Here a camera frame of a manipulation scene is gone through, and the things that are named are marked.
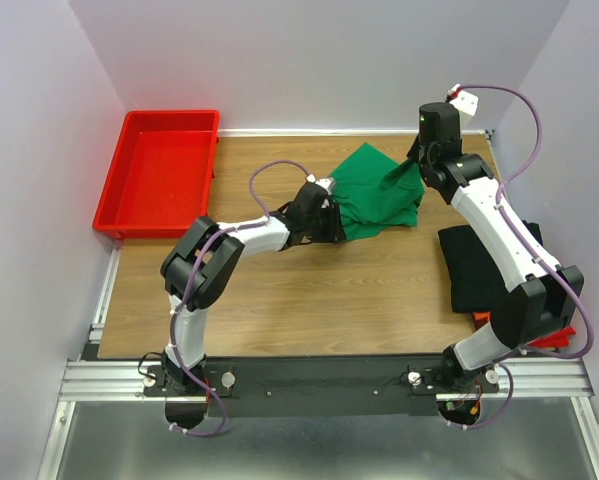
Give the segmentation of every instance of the wooden table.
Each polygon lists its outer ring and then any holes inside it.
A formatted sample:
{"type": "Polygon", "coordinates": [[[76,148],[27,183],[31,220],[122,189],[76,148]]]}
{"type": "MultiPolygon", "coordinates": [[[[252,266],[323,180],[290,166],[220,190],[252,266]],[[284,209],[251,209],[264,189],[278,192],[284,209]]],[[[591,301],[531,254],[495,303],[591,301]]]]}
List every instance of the wooden table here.
{"type": "MultiPolygon", "coordinates": [[[[401,161],[408,136],[222,138],[209,215],[237,222],[261,211],[248,192],[258,166],[286,158],[327,176],[363,142],[401,161]]],[[[466,136],[464,151],[492,167],[485,138],[466,136]]],[[[301,172],[288,165],[263,172],[256,188],[270,208],[294,198],[301,172]]],[[[342,245],[311,245],[241,261],[206,330],[210,355],[317,355],[438,352],[473,331],[452,313],[450,281],[437,231],[466,223],[429,190],[419,226],[393,227],[342,245]]],[[[163,350],[169,303],[159,267],[174,240],[124,243],[99,350],[101,358],[163,350]]]]}

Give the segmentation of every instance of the green cloth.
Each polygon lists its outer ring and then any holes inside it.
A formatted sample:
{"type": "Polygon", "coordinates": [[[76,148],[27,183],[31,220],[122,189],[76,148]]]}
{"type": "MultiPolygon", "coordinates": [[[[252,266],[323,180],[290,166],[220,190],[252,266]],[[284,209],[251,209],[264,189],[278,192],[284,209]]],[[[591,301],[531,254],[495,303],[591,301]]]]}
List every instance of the green cloth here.
{"type": "Polygon", "coordinates": [[[417,225],[423,197],[419,168],[406,160],[399,165],[364,143],[330,174],[337,185],[346,240],[374,237],[393,225],[417,225]]]}

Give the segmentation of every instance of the folded black fabric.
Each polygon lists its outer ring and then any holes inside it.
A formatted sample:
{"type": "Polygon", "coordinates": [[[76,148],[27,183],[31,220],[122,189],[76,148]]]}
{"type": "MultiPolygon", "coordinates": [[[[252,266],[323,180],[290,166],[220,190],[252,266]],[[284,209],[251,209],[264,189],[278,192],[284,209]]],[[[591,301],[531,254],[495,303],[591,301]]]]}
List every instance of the folded black fabric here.
{"type": "MultiPolygon", "coordinates": [[[[536,223],[524,222],[543,245],[536,223]]],[[[439,230],[439,243],[450,274],[450,303],[456,313],[489,312],[507,293],[494,260],[470,225],[439,230]]]]}

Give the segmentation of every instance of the wall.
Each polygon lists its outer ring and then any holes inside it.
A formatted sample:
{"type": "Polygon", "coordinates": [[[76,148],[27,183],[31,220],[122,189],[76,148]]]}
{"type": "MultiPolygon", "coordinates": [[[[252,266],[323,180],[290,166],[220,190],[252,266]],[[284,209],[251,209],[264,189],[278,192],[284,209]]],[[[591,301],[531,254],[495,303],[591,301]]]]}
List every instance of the wall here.
{"type": "MultiPolygon", "coordinates": [[[[584,273],[582,297],[596,329],[586,366],[599,416],[599,0],[568,7],[521,89],[543,117],[544,146],[509,193],[522,216],[540,222],[563,264],[584,273]]],[[[515,102],[494,137],[504,176],[525,160],[533,142],[530,114],[515,102]]]]}
{"type": "Polygon", "coordinates": [[[110,242],[91,230],[123,107],[63,0],[0,2],[0,479],[36,478],[110,242]]]}
{"type": "MultiPolygon", "coordinates": [[[[457,82],[518,86],[568,1],[70,3],[126,109],[216,108],[222,128],[400,129],[457,82]]],[[[473,128],[510,103],[483,100],[473,128]]]]}

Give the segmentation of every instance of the red tray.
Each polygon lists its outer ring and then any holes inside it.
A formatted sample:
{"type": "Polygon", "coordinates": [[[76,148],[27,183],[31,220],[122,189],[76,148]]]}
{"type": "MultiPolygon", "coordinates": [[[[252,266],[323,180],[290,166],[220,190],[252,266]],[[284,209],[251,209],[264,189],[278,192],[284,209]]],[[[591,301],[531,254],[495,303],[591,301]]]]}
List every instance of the red tray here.
{"type": "Polygon", "coordinates": [[[129,112],[92,226],[112,238],[182,236],[205,215],[215,110],[129,112]]]}

